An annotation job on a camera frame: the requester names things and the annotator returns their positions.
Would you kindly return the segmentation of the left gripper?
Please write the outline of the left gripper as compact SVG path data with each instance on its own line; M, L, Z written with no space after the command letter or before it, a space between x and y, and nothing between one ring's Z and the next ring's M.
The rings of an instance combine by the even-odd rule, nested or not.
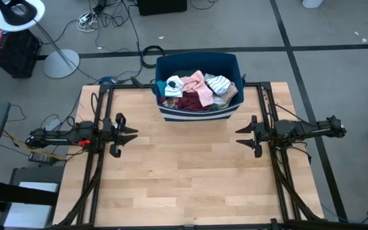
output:
M124 146L137 138L137 135L121 135L121 132L124 134L134 134L138 130L125 126L125 117L122 113L117 113L116 125L113 124L109 117L103 119L102 141L111 142L109 152L115 158L121 157L120 146Z

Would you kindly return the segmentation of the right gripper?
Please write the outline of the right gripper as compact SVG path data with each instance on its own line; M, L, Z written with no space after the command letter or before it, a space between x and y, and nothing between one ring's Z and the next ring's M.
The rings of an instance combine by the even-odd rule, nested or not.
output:
M253 132L254 138L248 140L236 140L237 143L246 145L251 149L254 149L254 154L256 158L261 158L263 154L263 148L261 142L265 142L268 151L271 151L271 135L266 129L264 122L257 122L257 116L253 115L251 123L246 127L241 128L236 131L237 134L249 134Z

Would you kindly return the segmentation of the beige checked garment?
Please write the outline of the beige checked garment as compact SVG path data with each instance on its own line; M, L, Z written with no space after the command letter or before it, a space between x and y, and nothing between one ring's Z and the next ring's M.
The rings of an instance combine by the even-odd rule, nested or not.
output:
M227 91L220 95L221 99L226 103L229 103L231 99L238 93L238 89L235 83L231 82Z

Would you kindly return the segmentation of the teal knit garment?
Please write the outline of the teal knit garment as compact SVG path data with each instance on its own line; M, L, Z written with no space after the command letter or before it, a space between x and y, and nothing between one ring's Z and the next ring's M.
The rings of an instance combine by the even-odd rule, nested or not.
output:
M164 97L165 98L165 88L167 86L167 82L166 81L162 81L162 80L158 80L158 81L156 81L156 86L157 86L157 89L159 91L159 95L161 97Z

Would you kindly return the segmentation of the white teal-striped sock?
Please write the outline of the white teal-striped sock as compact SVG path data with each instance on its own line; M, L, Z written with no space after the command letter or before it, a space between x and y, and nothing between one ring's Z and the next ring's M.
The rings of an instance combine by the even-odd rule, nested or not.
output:
M231 84L231 81L222 75L215 76L208 73L204 76L204 81L217 95L226 93Z

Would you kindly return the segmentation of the white striped sock dark heel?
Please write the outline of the white striped sock dark heel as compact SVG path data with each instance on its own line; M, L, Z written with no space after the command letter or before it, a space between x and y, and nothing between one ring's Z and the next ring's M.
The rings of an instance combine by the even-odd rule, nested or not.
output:
M183 81L177 75L169 77L164 89L165 96L181 98L183 96L183 85Z

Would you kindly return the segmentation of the maroon garment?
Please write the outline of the maroon garment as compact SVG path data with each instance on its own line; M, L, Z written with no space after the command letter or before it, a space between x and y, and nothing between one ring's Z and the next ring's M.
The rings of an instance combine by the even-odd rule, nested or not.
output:
M184 92L176 102L176 108L185 111L208 111L209 106L202 106L197 93Z

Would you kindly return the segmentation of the grey power brick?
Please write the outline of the grey power brick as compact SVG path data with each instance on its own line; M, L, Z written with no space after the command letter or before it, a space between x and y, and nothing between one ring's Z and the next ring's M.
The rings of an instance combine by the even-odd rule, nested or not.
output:
M55 130L61 124L61 121L58 118L53 119L48 125L45 126L45 129L48 131Z

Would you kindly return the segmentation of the black power adapter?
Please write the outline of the black power adapter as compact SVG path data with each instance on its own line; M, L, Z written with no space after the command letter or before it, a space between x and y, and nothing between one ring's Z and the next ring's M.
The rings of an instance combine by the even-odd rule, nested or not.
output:
M29 155L28 160L30 162L35 162L39 164L52 165L54 163L54 159L52 157L47 156L47 155L41 155L39 153L33 153L33 152L31 152L31 154Z

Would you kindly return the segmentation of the navy white-striped fabric basket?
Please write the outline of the navy white-striped fabric basket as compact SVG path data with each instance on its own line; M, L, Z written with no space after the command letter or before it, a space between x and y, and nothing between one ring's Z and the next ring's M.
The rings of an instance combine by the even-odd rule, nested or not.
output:
M238 93L229 107L215 111L186 111L163 106L156 101L166 122L211 121L230 118L244 101L245 79L241 76L238 60L234 54L223 52L188 52L171 54L157 59L155 80L166 81L178 70L200 70L202 73L222 75L233 82Z

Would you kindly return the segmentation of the white round floor stand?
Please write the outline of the white round floor stand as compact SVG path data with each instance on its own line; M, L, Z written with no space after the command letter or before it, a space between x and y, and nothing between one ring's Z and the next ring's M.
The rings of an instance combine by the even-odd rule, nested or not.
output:
M43 72L46 76L51 79L62 79L69 75L71 75L76 69L79 67L80 57L78 53L76 53L72 49L60 49L52 37L46 32L46 30L40 25L40 21L45 14L45 5L41 0L26 0L31 3L37 9L36 17L26 24L21 26L13 26L8 24L0 11L0 29L9 31L9 32L17 32L23 31L25 29L29 29L33 26L37 27L42 35L48 39L49 44L54 48L54 52L49 54L43 66ZM14 11L16 13L22 13L24 11L24 7L22 5L14 7Z

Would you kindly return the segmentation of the grey cabinet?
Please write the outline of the grey cabinet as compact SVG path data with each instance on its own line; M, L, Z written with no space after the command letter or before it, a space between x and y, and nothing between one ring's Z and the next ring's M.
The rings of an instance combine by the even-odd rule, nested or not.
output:
M0 230L44 229L52 224L63 166L14 169L9 182L14 198L0 217Z

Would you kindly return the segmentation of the white power strip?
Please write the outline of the white power strip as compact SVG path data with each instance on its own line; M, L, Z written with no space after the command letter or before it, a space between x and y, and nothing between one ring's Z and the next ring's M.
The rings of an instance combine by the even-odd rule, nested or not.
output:
M83 13L77 19L76 26L79 31L85 33L97 30L100 27L99 21L97 20L97 14L93 10Z

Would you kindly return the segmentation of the white object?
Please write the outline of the white object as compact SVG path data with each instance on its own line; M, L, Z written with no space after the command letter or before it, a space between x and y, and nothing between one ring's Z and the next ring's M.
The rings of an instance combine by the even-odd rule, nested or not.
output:
M302 0L302 5L305 8L313 9L313 8L320 7L320 5L322 4L323 1L324 0Z

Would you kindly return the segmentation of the black curved object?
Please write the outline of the black curved object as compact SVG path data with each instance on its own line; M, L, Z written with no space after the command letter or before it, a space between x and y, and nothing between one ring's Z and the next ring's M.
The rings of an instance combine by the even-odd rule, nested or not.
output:
M14 7L20 5L24 7L24 11L22 13L16 13ZM0 0L0 11L4 20L13 26L21 26L31 22L37 14L36 7L26 0L10 0L8 3Z

